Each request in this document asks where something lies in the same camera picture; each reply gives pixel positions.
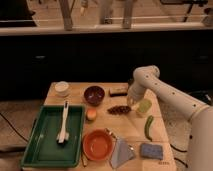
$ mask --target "black wall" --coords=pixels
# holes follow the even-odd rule
[[[213,30],[0,37],[0,99],[44,98],[52,81],[126,82],[157,65],[187,91],[213,88]]]

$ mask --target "green vegetable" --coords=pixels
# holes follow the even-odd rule
[[[144,127],[144,132],[145,132],[145,136],[147,139],[149,139],[150,141],[152,141],[152,137],[149,135],[149,129],[150,129],[150,126],[152,124],[154,120],[154,117],[152,115],[150,115],[147,120],[146,120],[146,124],[145,124],[145,127]]]

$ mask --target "small bowl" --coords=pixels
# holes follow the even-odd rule
[[[69,95],[69,83],[66,81],[60,81],[55,84],[55,91],[58,96],[66,97]]]
[[[83,150],[88,159],[104,161],[112,153],[112,138],[105,130],[96,129],[84,136]]]
[[[92,106],[98,106],[104,99],[105,92],[99,86],[90,86],[84,92],[84,98]]]

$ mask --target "green tray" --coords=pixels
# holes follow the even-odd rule
[[[57,144],[63,106],[42,106],[21,161],[21,167],[68,168],[79,162],[84,106],[69,106],[67,132],[69,140]]]

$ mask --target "orange bowl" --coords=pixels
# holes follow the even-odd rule
[[[84,92],[84,98],[90,105],[98,106],[104,99],[105,92],[99,86],[90,86]]]
[[[106,160],[113,150],[112,138],[105,130],[96,129],[84,136],[83,150],[90,160]]]

